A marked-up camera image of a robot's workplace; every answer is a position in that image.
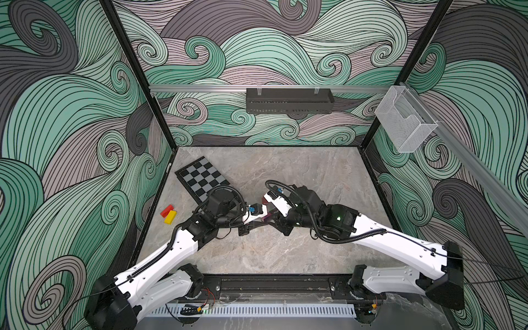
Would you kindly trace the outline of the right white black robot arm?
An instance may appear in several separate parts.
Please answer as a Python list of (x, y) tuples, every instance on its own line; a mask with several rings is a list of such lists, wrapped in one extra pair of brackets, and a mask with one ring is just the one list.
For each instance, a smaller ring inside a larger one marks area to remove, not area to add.
[(265, 199), (279, 212), (276, 227), (289, 234), (295, 227), (308, 228), (313, 239), (333, 245), (348, 243), (374, 249), (404, 265), (376, 268), (360, 265), (350, 286), (355, 294), (386, 292), (419, 294), (442, 307), (465, 307), (464, 257), (453, 241), (434, 243), (406, 235), (341, 204), (326, 204), (306, 186), (276, 180), (265, 183)]

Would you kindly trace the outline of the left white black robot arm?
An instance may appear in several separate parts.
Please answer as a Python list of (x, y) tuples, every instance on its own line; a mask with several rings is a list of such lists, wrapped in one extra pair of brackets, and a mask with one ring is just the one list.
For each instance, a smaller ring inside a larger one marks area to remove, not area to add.
[(231, 186), (217, 186), (162, 247), (136, 265), (115, 275), (101, 276), (87, 299), (84, 318), (92, 329), (134, 329), (151, 312), (176, 298), (195, 298), (202, 292), (203, 275), (183, 265), (221, 228), (239, 228), (268, 215), (265, 204), (249, 205)]

